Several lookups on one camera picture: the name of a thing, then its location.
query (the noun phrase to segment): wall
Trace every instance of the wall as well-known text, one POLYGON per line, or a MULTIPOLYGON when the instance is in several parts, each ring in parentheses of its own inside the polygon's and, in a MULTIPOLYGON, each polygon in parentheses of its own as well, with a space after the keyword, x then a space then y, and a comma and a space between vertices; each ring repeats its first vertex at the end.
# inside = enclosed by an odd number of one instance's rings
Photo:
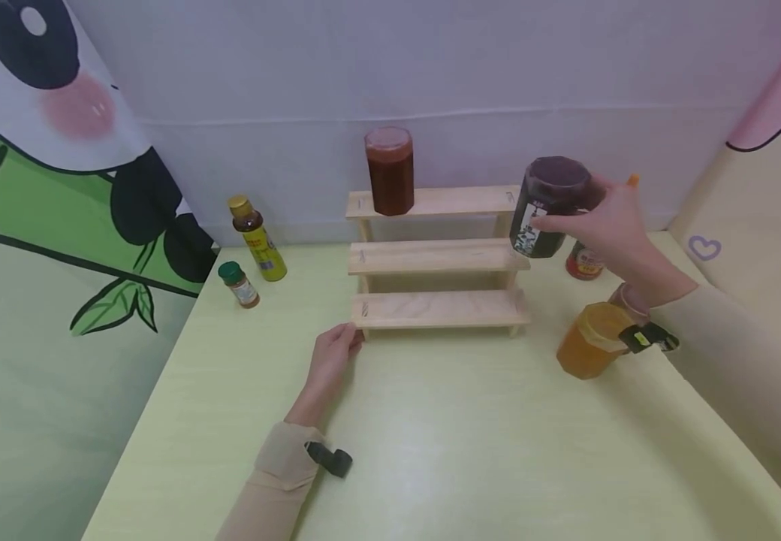
POLYGON ((781 335, 781 71, 670 230, 709 281, 781 335))
POLYGON ((212 244, 67 7, 0 2, 0 541, 81 537, 212 244))
POLYGON ((246 192, 278 240, 341 240, 363 133, 403 125, 418 186, 518 183, 563 153, 642 176, 666 226, 781 62, 781 0, 71 0, 223 244, 246 192))
POLYGON ((73 337, 106 274, 0 244, 0 541, 79 539, 194 298, 73 337))

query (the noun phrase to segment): shelf tier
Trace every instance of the shelf tier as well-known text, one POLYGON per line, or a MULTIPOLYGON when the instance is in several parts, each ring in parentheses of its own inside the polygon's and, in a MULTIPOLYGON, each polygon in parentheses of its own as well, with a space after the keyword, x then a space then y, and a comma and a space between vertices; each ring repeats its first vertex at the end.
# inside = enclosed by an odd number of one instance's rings
POLYGON ((397 292, 355 295, 351 320, 361 329, 515 327, 529 314, 518 289, 397 292))
POLYGON ((506 238, 353 243, 348 253, 348 273, 358 276, 517 272, 529 268, 529 260, 517 254, 506 238))
MULTIPOLYGON (((403 216, 454 216, 512 213, 517 207, 519 186, 472 188, 417 188, 415 205, 403 216)), ((372 207, 372 192, 349 192, 346 220, 386 218, 372 207)))

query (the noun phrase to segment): table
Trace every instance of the table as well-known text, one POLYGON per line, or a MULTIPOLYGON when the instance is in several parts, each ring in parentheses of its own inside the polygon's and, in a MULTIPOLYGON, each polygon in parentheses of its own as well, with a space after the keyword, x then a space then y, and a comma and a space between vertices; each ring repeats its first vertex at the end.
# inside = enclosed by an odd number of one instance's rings
MULTIPOLYGON (((669 234, 659 248, 703 280, 669 234)), ((518 276, 532 324, 377 331, 327 428, 354 457, 322 475, 296 539, 781 539, 781 491, 662 354, 579 381, 554 353, 585 304, 619 280, 563 270, 572 243, 518 276)), ((234 305, 210 277, 85 541, 212 539, 271 425, 288 411, 315 335, 350 316, 348 245, 284 246, 289 274, 234 305)))

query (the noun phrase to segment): beige sleeve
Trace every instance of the beige sleeve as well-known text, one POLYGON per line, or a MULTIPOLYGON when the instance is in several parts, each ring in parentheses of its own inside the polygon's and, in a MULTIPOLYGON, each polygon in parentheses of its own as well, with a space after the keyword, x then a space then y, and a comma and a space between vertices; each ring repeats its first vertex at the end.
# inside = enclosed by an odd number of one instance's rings
POLYGON ((315 428, 273 426, 216 541, 288 541, 318 472, 304 445, 323 440, 315 428))
POLYGON ((676 370, 781 485, 781 340, 720 290, 700 286, 652 309, 680 340, 676 370))

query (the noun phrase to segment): purple heart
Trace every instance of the purple heart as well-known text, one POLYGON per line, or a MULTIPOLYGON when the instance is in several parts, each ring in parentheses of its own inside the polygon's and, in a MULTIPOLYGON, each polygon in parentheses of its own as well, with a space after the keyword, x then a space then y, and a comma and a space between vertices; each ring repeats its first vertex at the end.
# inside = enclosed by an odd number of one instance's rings
POLYGON ((704 236, 696 234, 688 239, 688 247, 691 253, 700 261, 711 261, 721 253, 721 243, 717 240, 708 240, 704 236))

